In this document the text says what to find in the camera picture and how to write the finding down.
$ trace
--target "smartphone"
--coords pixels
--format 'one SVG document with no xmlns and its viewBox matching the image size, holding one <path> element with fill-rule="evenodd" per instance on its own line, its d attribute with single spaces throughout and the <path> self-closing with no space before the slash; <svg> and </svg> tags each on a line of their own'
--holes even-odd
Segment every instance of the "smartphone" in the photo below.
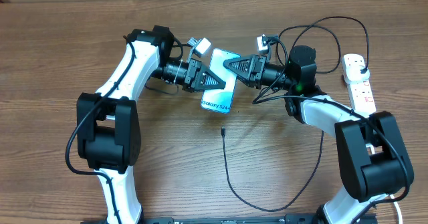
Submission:
<svg viewBox="0 0 428 224">
<path fill-rule="evenodd" d="M 241 57 L 222 49 L 214 49 L 209 63 L 209 69 L 226 82 L 224 90 L 205 90 L 202 95 L 201 107 L 206 110 L 228 114 L 232 107 L 233 93 L 235 91 L 236 74 L 223 67 L 225 60 Z"/>
</svg>

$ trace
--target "power strip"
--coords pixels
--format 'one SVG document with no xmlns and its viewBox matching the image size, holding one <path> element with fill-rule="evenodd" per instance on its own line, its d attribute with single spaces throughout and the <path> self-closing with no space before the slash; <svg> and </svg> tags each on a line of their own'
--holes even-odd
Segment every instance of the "power strip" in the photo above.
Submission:
<svg viewBox="0 0 428 224">
<path fill-rule="evenodd" d="M 361 65 L 365 66 L 364 58 L 354 53 L 346 54 L 343 56 L 342 65 L 345 80 L 349 74 L 354 76 L 354 81 L 346 81 L 351 107 L 356 111 L 368 114 L 376 112 L 375 99 L 373 98 L 370 82 L 366 78 L 367 75 L 361 74 L 361 76 L 358 76 L 358 72 L 350 73 L 349 71 L 349 69 L 359 71 Z"/>
</svg>

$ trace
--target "wooden table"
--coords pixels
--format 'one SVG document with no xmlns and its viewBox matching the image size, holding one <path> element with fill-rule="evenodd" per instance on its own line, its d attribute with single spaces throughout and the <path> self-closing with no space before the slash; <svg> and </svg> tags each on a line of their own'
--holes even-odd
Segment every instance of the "wooden table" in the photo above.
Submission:
<svg viewBox="0 0 428 224">
<path fill-rule="evenodd" d="M 361 20 L 370 34 L 372 90 L 378 110 L 397 118 L 415 170 L 400 202 L 406 223 L 428 222 L 428 0 L 159 0 L 0 5 L 0 223 L 79 223 L 105 217 L 96 177 L 72 174 L 64 162 L 76 125 L 76 100 L 94 92 L 124 54 L 122 35 L 169 26 L 176 37 L 208 37 L 214 47 L 256 53 L 255 37 L 329 15 Z M 343 53 L 366 55 L 364 32 L 347 20 L 322 23 Z M 290 47 L 300 31 L 283 41 Z M 319 70 L 337 61 L 333 38 L 319 29 L 301 44 L 317 50 Z M 348 103 L 342 68 L 318 75 L 335 100 Z M 150 86 L 166 86 L 150 80 Z M 221 125 L 231 181 L 248 201 L 278 208 L 302 188 L 319 151 L 320 131 L 290 118 L 281 100 L 257 106 L 258 90 L 238 83 L 228 115 L 202 110 L 201 94 L 144 91 L 138 101 L 142 148 L 136 190 L 146 217 L 255 217 L 313 213 L 342 185 L 333 137 L 302 196 L 286 211 L 263 213 L 236 199 L 225 178 Z M 72 163 L 88 169 L 78 157 Z M 396 219 L 392 205 L 375 213 Z"/>
</svg>

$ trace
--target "cable plug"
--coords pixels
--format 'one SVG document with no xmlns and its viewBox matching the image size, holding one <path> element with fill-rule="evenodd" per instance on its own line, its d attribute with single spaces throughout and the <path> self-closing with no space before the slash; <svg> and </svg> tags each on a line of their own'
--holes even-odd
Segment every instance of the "cable plug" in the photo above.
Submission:
<svg viewBox="0 0 428 224">
<path fill-rule="evenodd" d="M 224 137 L 226 135 L 226 127 L 221 127 L 221 136 Z"/>
</svg>

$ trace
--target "white cord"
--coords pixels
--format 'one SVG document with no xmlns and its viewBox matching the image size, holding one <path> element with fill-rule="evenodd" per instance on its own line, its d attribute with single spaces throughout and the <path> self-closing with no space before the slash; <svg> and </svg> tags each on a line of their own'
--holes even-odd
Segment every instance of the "white cord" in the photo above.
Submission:
<svg viewBox="0 0 428 224">
<path fill-rule="evenodd" d="M 375 153 L 375 148 L 372 144 L 366 144 L 366 148 L 370 148 L 371 154 Z M 394 195 L 389 195 L 389 198 L 394 199 Z M 395 209 L 397 210 L 397 215 L 399 216 L 399 224 L 403 224 L 403 216 L 401 215 L 401 209 L 398 202 L 394 202 Z"/>
</svg>

